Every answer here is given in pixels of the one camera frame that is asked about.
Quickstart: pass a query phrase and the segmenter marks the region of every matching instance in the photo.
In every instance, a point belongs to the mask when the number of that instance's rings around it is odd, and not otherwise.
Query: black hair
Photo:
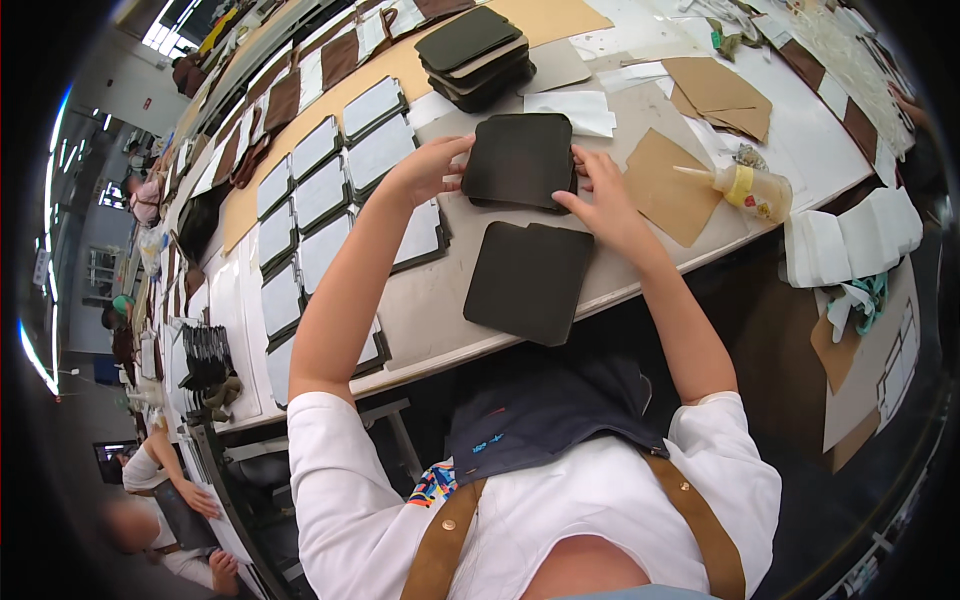
[[[100,317],[100,324],[111,331],[113,330],[113,318],[111,315],[115,312],[113,306],[104,306],[104,314]]]

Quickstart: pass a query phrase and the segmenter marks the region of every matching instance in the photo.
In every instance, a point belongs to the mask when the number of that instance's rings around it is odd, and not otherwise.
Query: green fabric
[[[121,294],[113,299],[113,309],[124,317],[127,317],[127,302],[133,304],[133,298],[126,294]]]

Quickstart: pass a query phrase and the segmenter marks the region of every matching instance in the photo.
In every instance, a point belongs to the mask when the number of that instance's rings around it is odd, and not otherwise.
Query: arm
[[[220,509],[217,503],[210,498],[210,494],[204,492],[192,482],[183,477],[183,470],[180,469],[180,460],[177,458],[177,451],[170,445],[166,433],[163,430],[155,430],[150,437],[143,443],[147,454],[158,465],[162,465],[167,471],[167,476],[173,482],[174,487],[190,505],[190,508],[197,511],[206,518],[217,518],[220,516]]]
[[[573,153],[578,174],[590,177],[584,188],[593,192],[593,204],[565,191],[554,192],[553,199],[639,271],[681,402],[695,404],[715,392],[735,392],[736,373],[727,349],[663,244],[631,204],[619,168],[606,154],[579,146],[573,146]]]
[[[460,188],[443,177],[463,172],[464,165],[450,161],[469,150],[473,139],[446,137],[424,144],[373,192],[303,313],[290,360],[290,399],[328,392],[353,405],[350,377],[410,215],[418,204]]]

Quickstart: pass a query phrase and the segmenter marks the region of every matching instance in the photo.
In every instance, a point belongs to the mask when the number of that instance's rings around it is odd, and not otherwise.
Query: hand
[[[583,221],[601,242],[635,259],[638,238],[650,229],[630,202],[619,167],[607,153],[590,152],[576,144],[571,148],[577,174],[590,178],[584,189],[593,192],[593,204],[567,191],[554,192],[553,199]]]
[[[473,146],[476,136],[438,137],[417,148],[387,174],[377,191],[390,197],[402,197],[410,208],[416,208],[441,192],[460,189],[459,181],[444,181],[446,175],[459,175],[466,164],[451,162]]]
[[[210,497],[210,494],[198,488],[193,482],[181,479],[174,482],[174,487],[177,488],[177,492],[180,492],[187,505],[193,510],[206,518],[220,516],[220,509],[213,498]]]
[[[223,550],[215,550],[210,555],[210,569],[214,577],[236,577],[238,568],[240,564],[236,558]]]

